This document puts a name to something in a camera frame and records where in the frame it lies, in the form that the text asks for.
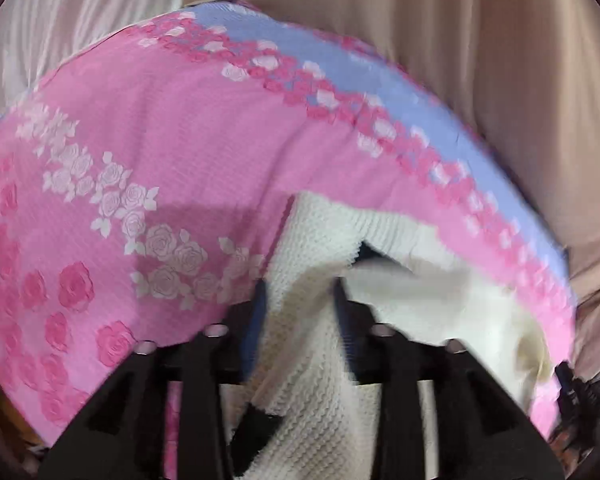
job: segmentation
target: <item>textured white fabric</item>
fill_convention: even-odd
[[[347,271],[362,240],[413,275],[368,266]],[[550,369],[535,321],[510,292],[447,251],[435,228],[301,193],[267,271],[269,312],[256,371],[243,389],[224,390],[230,428],[246,400],[284,416],[245,474],[247,479],[370,476],[380,389],[356,386],[347,371],[331,299],[333,278],[343,272],[352,299],[373,304],[379,320],[412,338],[437,344],[461,336],[518,402],[523,402],[528,376],[534,382]],[[380,287],[374,290],[373,283]],[[383,290],[380,296],[377,288]],[[441,316],[448,321],[441,324]],[[536,343],[529,346],[529,339]],[[521,362],[521,348],[539,351],[523,352]],[[523,370],[516,370],[521,364]],[[425,420],[433,419],[426,415]]]
[[[182,0],[5,0],[0,6],[0,113],[62,60]]]

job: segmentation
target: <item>beige fabric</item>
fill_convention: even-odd
[[[579,298],[600,289],[595,0],[247,1],[277,19],[357,36],[400,62],[495,148],[569,250]],[[600,340],[594,325],[580,348]],[[600,354],[598,364],[586,361],[591,372]]]
[[[5,0],[0,7],[0,114],[45,72],[130,23],[182,0]]]

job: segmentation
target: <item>white rose print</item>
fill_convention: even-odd
[[[269,40],[258,40],[256,42],[257,44],[257,49],[258,50],[265,50],[270,48],[271,50],[277,50],[278,46],[273,43],[273,41],[269,41]]]
[[[266,70],[274,70],[279,65],[276,56],[258,56],[254,57],[252,61],[255,66],[261,66]]]
[[[187,241],[173,252],[173,267],[187,276],[194,276],[206,262],[206,251],[194,241]]]
[[[110,162],[98,175],[98,184],[103,187],[115,186],[122,177],[124,168],[120,164]]]
[[[181,36],[184,34],[184,27],[181,25],[178,25],[177,27],[173,27],[171,30],[167,30],[167,32],[164,33],[165,36]]]
[[[222,41],[209,41],[203,47],[205,50],[209,52],[218,52],[219,50],[225,50]]]
[[[374,131],[378,134],[378,137],[384,137],[385,139],[394,140],[397,135],[394,126],[384,119],[378,119],[374,123]]]
[[[249,78],[249,74],[245,69],[232,65],[231,63],[225,64],[225,66],[222,68],[221,74],[235,82],[244,81],[245,79]]]
[[[142,207],[146,197],[146,188],[139,184],[129,184],[122,195],[122,205],[128,209]]]
[[[173,231],[167,224],[153,226],[146,234],[144,243],[146,255],[164,262],[171,257],[177,243]]]
[[[44,180],[42,186],[44,191],[51,188],[54,193],[66,193],[72,186],[71,172],[67,168],[60,168],[53,173],[45,171],[42,178]]]
[[[58,161],[66,168],[71,168],[74,161],[80,155],[80,147],[77,144],[69,144],[58,155]]]
[[[193,282],[193,293],[201,301],[211,301],[218,290],[218,278],[206,272]]]
[[[249,250],[246,247],[238,248],[231,256],[229,264],[224,268],[223,276],[236,280],[245,275],[249,270]]]
[[[323,89],[319,89],[315,93],[315,100],[318,101],[318,104],[326,106],[331,110],[337,108],[340,104],[340,101],[336,99],[336,96],[333,94],[333,92],[329,92],[328,90]]]
[[[87,175],[75,184],[75,193],[78,196],[85,196],[91,191],[91,189],[93,189],[94,185],[95,183],[93,181],[93,177],[91,175]]]
[[[106,192],[102,196],[102,200],[100,202],[99,213],[104,217],[111,216],[111,215],[113,215],[113,213],[116,212],[119,205],[120,205],[120,192],[119,191]]]
[[[170,266],[164,265],[152,270],[148,281],[154,298],[172,300],[180,293],[180,277]]]
[[[207,27],[206,30],[214,34],[222,34],[226,32],[226,27],[224,25],[212,25],[211,27]]]
[[[382,153],[382,146],[378,144],[378,141],[361,132],[358,132],[358,147],[363,152],[368,152],[373,158],[378,158]]]
[[[75,162],[71,167],[71,174],[75,178],[82,178],[87,174],[87,171],[91,169],[92,165],[93,159],[91,158],[91,155],[86,152],[86,149],[83,149],[82,154],[75,159]]]
[[[158,43],[158,40],[155,38],[142,38],[142,40],[138,41],[138,45],[147,48],[148,46],[152,46]]]
[[[144,213],[142,211],[131,211],[122,220],[122,232],[128,238],[137,238],[146,229],[144,224]]]
[[[324,72],[316,62],[305,61],[302,68],[307,72],[310,72],[314,76],[314,79],[324,79]]]

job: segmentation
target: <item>pink blanket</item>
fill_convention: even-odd
[[[230,56],[238,42],[191,14],[160,23],[75,57],[0,121],[0,383],[49,444],[135,340],[181,342],[247,297],[302,189],[437,225],[516,285],[552,359],[568,357],[566,291],[466,222],[461,165],[444,164],[444,185],[423,178],[440,166],[425,133],[380,106],[331,106],[365,96],[275,45]],[[208,48],[183,51],[170,41],[181,30]],[[306,83],[286,92],[270,70]],[[523,280],[520,265],[542,279]],[[554,398],[551,385],[534,406],[545,431]]]

